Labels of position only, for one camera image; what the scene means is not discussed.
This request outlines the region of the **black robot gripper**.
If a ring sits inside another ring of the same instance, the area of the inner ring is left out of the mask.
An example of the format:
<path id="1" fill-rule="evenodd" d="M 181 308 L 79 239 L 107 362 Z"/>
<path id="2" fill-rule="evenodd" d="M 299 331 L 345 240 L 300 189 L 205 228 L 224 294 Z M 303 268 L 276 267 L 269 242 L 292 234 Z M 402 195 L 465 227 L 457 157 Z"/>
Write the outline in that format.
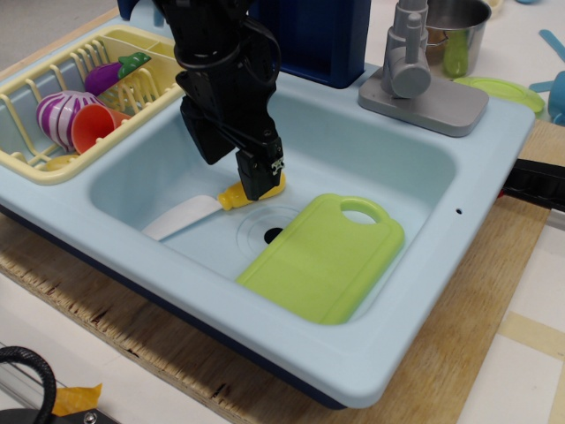
<path id="1" fill-rule="evenodd" d="M 185 91 L 180 112 L 201 157 L 213 165 L 238 148 L 239 177 L 250 201 L 283 185 L 283 148 L 267 104 L 280 50 L 250 18 L 249 1 L 157 1 L 169 24 Z"/>

